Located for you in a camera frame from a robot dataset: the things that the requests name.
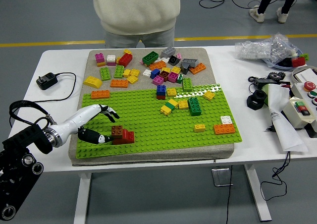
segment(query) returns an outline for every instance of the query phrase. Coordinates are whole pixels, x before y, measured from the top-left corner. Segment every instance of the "red button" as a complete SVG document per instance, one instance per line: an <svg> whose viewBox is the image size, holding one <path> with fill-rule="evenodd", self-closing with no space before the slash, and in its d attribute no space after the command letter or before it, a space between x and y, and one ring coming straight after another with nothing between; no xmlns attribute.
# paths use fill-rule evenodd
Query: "red button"
<svg viewBox="0 0 317 224"><path fill-rule="evenodd" d="M307 92L314 90L315 88L316 85L313 82L307 81L304 83L304 90Z"/></svg>

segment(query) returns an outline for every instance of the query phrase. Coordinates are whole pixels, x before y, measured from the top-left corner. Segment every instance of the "lego baseplate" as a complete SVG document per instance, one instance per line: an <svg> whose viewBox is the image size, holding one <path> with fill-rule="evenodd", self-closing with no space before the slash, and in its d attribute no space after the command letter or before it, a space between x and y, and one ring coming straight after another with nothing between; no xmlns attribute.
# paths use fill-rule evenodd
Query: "lego baseplate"
<svg viewBox="0 0 317 224"><path fill-rule="evenodd" d="M203 94L208 90L215 93L215 97L211 101L203 97ZM86 128L109 136L111 126L122 125L124 129L134 131L135 143L94 145L78 140L76 158L116 156L242 141L219 84L193 86L192 92L183 92L182 88L176 88L176 92L177 96L173 98L176 101L197 97L202 114L191 116L189 110L175 109L170 115L163 115L160 108L171 97L166 97L166 100L158 100L155 89L111 92L109 99L99 100L91 100L91 94L84 94L82 107L105 104L112 107L120 115L120 119L116 123L112 123L106 116L100 114L87 123ZM215 135L213 126L221 124L221 116L231 116L235 133ZM195 133L195 124L204 124L206 130Z"/></svg>

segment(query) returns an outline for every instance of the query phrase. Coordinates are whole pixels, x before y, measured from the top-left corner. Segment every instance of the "white robotic hand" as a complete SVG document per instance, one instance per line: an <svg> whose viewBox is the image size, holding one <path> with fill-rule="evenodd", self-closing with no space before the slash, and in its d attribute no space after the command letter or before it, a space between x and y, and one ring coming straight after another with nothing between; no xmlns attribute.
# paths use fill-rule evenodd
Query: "white robotic hand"
<svg viewBox="0 0 317 224"><path fill-rule="evenodd" d="M120 118L119 115L109 106L105 105L90 105L78 110L73 116L62 122L61 124L53 124L48 126L44 133L53 147L60 147L67 141L71 134L78 133L80 140L93 144L106 143L112 141L112 137L105 137L96 131L85 129L83 126L98 114L104 114L111 122L115 122L115 118Z"/></svg>

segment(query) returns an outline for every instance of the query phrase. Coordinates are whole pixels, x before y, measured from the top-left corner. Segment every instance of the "robotic arm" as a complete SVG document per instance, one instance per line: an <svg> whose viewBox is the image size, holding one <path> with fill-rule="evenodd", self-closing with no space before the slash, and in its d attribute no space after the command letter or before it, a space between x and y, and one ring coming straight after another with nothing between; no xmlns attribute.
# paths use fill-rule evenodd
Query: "robotic arm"
<svg viewBox="0 0 317 224"><path fill-rule="evenodd" d="M31 105L29 101L22 101L21 104L19 107L38 106ZM71 134L76 133L83 141L106 143L113 138L83 126L100 113L107 116L111 122L115 122L112 116L119 118L109 106L91 105L78 110L58 125L45 110L41 111L45 112L47 120L50 121L47 128L41 129L37 124L28 122L30 126L3 141L4 150L0 152L0 171L3 172L0 175L0 220L9 221L14 218L43 172L43 165L36 161L27 146L34 143L42 153L48 154L53 147L62 146Z"/></svg>

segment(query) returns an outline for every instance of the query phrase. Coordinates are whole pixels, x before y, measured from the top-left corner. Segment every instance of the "power adapter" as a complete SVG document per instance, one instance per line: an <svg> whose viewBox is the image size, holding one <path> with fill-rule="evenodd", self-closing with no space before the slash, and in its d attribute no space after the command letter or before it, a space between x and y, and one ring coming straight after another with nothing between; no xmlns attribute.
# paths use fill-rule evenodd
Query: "power adapter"
<svg viewBox="0 0 317 224"><path fill-rule="evenodd" d="M42 77L39 76L39 78L36 80L36 83L40 89L46 90L57 83L57 77L50 72Z"/></svg>

